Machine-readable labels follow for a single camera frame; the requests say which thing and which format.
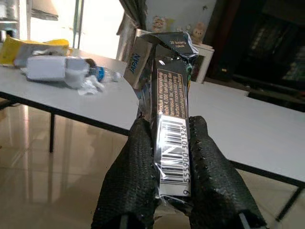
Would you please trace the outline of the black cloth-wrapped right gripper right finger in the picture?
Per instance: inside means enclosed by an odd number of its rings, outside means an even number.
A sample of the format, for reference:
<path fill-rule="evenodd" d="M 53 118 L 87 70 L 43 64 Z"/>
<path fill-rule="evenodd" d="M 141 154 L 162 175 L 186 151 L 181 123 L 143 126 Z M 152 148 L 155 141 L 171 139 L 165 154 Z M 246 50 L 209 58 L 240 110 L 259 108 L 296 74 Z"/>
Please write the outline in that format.
<path fill-rule="evenodd" d="M 266 226 L 253 196 L 233 164 L 208 134 L 201 116 L 189 118 L 193 229 L 242 229 Z"/>

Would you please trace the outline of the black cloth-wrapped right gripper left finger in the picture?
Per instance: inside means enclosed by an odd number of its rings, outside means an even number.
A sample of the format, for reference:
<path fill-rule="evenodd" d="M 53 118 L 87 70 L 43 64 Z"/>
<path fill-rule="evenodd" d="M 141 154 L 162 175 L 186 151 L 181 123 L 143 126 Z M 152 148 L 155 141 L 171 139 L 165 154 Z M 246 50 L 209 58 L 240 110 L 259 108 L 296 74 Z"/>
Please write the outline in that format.
<path fill-rule="evenodd" d="M 136 119 L 107 171 L 93 215 L 93 229 L 151 229 L 157 207 L 150 125 Z"/>

